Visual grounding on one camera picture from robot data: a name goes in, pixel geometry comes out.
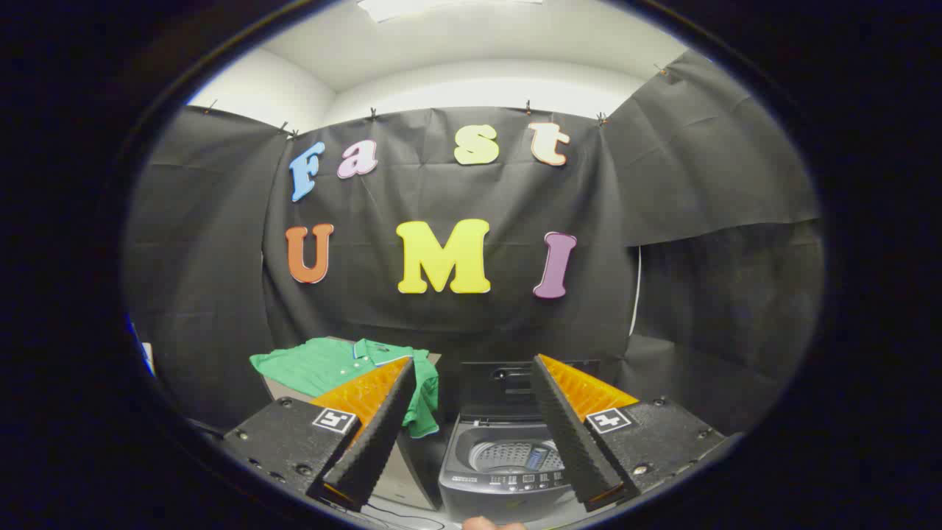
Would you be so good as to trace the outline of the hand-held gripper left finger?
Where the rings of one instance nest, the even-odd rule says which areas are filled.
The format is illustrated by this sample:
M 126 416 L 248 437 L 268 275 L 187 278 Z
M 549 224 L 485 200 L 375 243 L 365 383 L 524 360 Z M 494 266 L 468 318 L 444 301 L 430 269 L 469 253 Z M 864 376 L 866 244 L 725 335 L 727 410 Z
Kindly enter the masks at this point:
M 362 509 L 415 388 L 414 360 L 399 358 L 313 400 L 273 400 L 225 434 L 223 453 L 283 492 Z

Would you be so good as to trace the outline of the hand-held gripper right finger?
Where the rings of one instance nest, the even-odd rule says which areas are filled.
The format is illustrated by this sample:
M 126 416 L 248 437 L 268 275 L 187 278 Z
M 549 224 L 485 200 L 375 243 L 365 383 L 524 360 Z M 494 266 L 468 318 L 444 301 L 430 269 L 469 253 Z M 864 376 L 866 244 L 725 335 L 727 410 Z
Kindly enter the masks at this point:
M 640 400 L 541 353 L 531 389 L 588 511 L 670 485 L 723 455 L 726 437 L 673 400 Z

